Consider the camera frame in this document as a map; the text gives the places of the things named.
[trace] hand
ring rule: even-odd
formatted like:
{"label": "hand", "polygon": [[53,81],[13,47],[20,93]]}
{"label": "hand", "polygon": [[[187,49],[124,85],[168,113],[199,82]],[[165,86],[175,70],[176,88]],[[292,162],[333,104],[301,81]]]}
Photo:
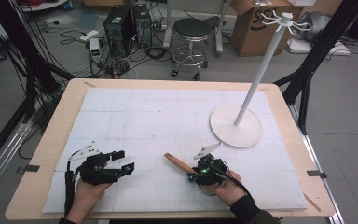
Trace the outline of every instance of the hand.
{"label": "hand", "polygon": [[112,184],[100,184],[93,186],[82,179],[77,182],[74,204],[66,219],[77,224],[83,223],[90,215],[92,209],[104,196],[104,192]]}
{"label": "hand", "polygon": [[[226,174],[231,175],[232,177],[236,178],[238,181],[241,181],[241,177],[233,172],[233,171],[226,171]],[[239,198],[246,195],[246,193],[238,187],[234,182],[231,180],[225,180],[221,185],[210,185],[207,186],[208,190],[214,192],[214,194],[226,205],[230,206],[234,204]]]}

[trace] stool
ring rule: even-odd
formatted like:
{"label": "stool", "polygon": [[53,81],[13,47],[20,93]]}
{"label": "stool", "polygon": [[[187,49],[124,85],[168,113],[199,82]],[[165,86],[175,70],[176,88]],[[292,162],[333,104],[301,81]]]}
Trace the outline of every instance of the stool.
{"label": "stool", "polygon": [[200,64],[206,68],[208,67],[208,61],[202,49],[194,46],[194,42],[208,39],[212,32],[211,26],[205,21],[186,18],[176,21],[173,25],[173,31],[175,35],[188,41],[188,44],[173,51],[172,62],[176,63],[176,70],[172,70],[171,75],[173,77],[178,75],[179,65],[197,66],[198,72],[194,79],[200,80]]}

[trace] cardboard box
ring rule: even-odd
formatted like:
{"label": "cardboard box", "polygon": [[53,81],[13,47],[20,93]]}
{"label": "cardboard box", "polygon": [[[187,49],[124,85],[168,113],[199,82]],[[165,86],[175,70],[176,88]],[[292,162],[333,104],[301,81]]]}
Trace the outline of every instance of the cardboard box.
{"label": "cardboard box", "polygon": [[[286,0],[269,0],[268,6],[254,4],[253,0],[232,0],[231,6],[238,13],[235,21],[234,31],[231,37],[231,45],[239,56],[264,55],[269,47],[269,42],[278,28],[278,24],[265,25],[269,22],[261,13],[267,17],[273,17],[272,10],[278,16],[283,12],[293,14],[292,21],[296,21],[301,15],[304,7],[295,7]],[[288,30],[283,34],[280,44],[275,53],[282,53],[290,37]]]}
{"label": "cardboard box", "polygon": [[316,0],[287,0],[290,2],[293,6],[298,7],[311,7],[315,4]]}
{"label": "cardboard box", "polygon": [[127,5],[127,0],[84,0],[85,6],[112,7],[114,5]]}

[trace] table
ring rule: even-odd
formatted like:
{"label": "table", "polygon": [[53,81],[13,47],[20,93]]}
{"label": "table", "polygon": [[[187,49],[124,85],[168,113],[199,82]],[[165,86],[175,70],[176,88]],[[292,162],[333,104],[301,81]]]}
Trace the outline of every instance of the table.
{"label": "table", "polygon": [[[182,90],[223,90],[247,91],[250,83],[224,82],[184,82],[155,80],[100,80],[73,79],[69,83],[57,109],[48,125],[43,138],[30,161],[39,165],[36,173],[26,172],[7,208],[6,218],[21,219],[58,219],[62,214],[42,214],[48,196],[51,178],[57,160],[65,147],[66,139],[72,129],[77,113],[82,106],[89,88],[134,88],[134,89],[182,89]],[[330,217],[335,213],[322,179],[310,177],[309,170],[316,170],[304,145],[300,132],[282,98],[279,88],[273,84],[260,84],[257,88],[266,94],[269,106],[276,119],[283,142],[296,168],[296,174],[304,193],[310,198],[309,209],[303,211],[271,211],[275,217]],[[233,217],[225,212],[164,212],[164,213],[104,213],[92,214],[90,218],[202,218]]]}

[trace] wooden stick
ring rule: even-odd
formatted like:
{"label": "wooden stick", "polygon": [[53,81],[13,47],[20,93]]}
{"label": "wooden stick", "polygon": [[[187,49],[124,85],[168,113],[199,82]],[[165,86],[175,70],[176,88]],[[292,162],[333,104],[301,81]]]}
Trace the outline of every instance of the wooden stick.
{"label": "wooden stick", "polygon": [[175,164],[177,167],[179,167],[181,170],[185,171],[186,174],[188,173],[196,173],[193,168],[191,168],[190,166],[188,166],[187,164],[185,164],[184,162],[182,162],[181,160],[177,159],[176,157],[174,157],[173,155],[171,155],[170,153],[166,152],[164,154],[164,156],[170,160],[173,164]]}

